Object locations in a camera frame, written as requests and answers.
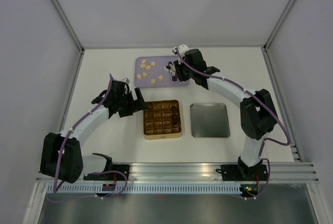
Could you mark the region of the gold chocolate box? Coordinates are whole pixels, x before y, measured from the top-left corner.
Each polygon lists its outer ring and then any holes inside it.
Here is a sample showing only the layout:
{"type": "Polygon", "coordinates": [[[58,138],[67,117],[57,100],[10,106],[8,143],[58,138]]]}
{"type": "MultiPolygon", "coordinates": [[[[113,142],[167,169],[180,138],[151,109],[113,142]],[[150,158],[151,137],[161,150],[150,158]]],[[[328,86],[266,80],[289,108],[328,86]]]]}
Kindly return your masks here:
{"type": "Polygon", "coordinates": [[[146,102],[148,110],[143,115],[143,135],[146,140],[173,139],[182,136],[182,122],[180,104],[177,100],[162,100],[146,102]],[[177,125],[172,125],[172,120],[177,120],[177,125]]]}

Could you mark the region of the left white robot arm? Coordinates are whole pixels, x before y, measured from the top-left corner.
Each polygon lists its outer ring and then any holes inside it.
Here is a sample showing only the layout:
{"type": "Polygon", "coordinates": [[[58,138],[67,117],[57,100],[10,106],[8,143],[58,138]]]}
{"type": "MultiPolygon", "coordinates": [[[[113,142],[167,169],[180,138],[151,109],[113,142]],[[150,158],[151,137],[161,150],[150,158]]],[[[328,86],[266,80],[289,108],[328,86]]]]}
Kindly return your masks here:
{"type": "Polygon", "coordinates": [[[108,88],[92,100],[86,113],[72,126],[46,135],[40,172],[52,177],[56,186],[62,182],[74,183],[80,176],[109,180],[113,176],[112,158],[101,153],[83,156],[82,145],[113,115],[127,117],[147,109],[139,88],[131,91],[126,80],[111,79],[108,88]]]}

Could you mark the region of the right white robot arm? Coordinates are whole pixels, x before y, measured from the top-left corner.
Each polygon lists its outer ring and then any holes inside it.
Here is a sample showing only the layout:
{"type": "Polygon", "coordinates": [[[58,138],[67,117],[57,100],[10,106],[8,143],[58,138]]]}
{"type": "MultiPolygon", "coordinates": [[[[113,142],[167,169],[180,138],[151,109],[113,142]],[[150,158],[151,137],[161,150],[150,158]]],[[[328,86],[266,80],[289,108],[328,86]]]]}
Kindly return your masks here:
{"type": "Polygon", "coordinates": [[[193,80],[206,90],[226,98],[240,110],[241,129],[245,133],[243,151],[237,161],[236,173],[241,180],[255,179],[263,172],[261,152],[264,139],[273,131],[276,110],[266,89],[250,90],[229,81],[221,71],[207,66],[199,49],[186,45],[173,48],[178,60],[172,65],[174,76],[181,82],[193,80]]]}

